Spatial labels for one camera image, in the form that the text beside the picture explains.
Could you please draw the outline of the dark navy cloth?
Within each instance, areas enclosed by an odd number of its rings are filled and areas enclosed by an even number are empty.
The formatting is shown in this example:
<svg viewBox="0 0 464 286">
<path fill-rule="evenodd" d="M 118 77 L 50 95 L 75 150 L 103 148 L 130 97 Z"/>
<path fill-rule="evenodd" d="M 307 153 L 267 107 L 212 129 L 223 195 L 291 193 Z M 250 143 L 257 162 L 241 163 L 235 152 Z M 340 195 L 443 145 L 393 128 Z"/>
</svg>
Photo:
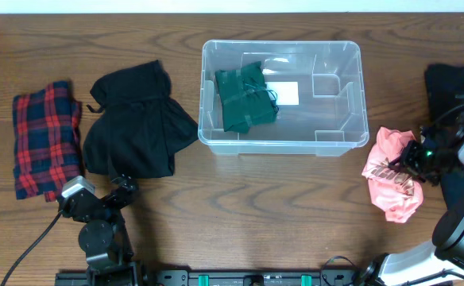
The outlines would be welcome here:
<svg viewBox="0 0 464 286">
<path fill-rule="evenodd" d="M 454 127 L 435 126 L 421 129 L 423 146 L 433 151 L 443 151 L 444 164 L 439 169 L 439 184 L 447 208 L 454 206 L 464 195 L 464 165 L 458 159 L 458 147 L 464 140 L 464 131 Z"/>
</svg>

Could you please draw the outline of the pink printed t-shirt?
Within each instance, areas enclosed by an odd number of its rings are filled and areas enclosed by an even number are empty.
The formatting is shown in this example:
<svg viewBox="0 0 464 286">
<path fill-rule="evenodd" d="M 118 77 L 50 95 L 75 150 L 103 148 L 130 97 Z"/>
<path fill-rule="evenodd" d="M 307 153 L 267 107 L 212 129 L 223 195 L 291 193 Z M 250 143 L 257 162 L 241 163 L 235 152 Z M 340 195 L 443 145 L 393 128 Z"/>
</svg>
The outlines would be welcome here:
<svg viewBox="0 0 464 286">
<path fill-rule="evenodd" d="M 388 222 L 405 223 L 423 202 L 423 190 L 410 175 L 389 168 L 415 140 L 412 131 L 381 127 L 371 148 L 362 175 L 367 179 L 373 205 L 382 209 Z"/>
</svg>

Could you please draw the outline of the black taped cloth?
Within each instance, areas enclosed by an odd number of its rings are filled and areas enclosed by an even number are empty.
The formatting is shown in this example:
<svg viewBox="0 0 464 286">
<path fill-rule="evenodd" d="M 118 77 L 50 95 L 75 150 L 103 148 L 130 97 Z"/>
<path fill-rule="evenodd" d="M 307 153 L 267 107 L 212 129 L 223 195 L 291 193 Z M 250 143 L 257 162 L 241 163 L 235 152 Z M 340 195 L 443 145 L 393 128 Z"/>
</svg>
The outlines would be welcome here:
<svg viewBox="0 0 464 286">
<path fill-rule="evenodd" d="M 452 126 L 464 114 L 464 66 L 430 64 L 424 72 L 430 119 Z"/>
</svg>

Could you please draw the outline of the dark green cloth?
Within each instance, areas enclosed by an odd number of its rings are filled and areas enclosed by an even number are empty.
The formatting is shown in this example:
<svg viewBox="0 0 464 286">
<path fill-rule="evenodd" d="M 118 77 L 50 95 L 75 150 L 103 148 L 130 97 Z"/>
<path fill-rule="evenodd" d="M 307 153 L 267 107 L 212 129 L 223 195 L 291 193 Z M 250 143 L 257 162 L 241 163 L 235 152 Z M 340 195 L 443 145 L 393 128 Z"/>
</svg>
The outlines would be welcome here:
<svg viewBox="0 0 464 286">
<path fill-rule="evenodd" d="M 277 93 L 268 89 L 257 61 L 235 70 L 215 72 L 225 132 L 248 133 L 252 126 L 276 121 Z"/>
</svg>

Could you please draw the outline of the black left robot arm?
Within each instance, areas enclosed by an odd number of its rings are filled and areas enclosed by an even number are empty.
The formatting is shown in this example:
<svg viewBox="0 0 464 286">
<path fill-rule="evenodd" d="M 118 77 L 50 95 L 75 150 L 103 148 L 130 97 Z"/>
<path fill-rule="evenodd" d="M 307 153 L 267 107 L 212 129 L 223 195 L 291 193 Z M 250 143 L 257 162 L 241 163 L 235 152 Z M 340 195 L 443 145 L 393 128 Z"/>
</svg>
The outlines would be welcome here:
<svg viewBox="0 0 464 286">
<path fill-rule="evenodd" d="M 127 265 L 133 258 L 122 208 L 134 201 L 138 184 L 118 172 L 111 158 L 107 159 L 107 167 L 112 183 L 117 186 L 110 194 L 97 197 L 95 186 L 77 176 L 63 186 L 57 197 L 61 215 L 84 224 L 79 232 L 79 247 L 86 254 L 89 268 L 96 272 Z"/>
</svg>

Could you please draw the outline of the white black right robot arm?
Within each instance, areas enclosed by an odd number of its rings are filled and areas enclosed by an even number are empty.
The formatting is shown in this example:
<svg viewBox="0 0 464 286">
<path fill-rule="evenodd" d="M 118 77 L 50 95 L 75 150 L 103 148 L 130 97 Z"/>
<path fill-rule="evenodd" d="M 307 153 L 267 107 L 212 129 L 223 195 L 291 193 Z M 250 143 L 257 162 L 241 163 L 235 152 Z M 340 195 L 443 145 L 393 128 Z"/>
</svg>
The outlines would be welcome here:
<svg viewBox="0 0 464 286">
<path fill-rule="evenodd" d="M 464 165 L 464 143 L 458 150 Z M 464 280 L 464 195 L 436 225 L 432 240 L 372 261 L 354 285 L 437 285 Z"/>
</svg>

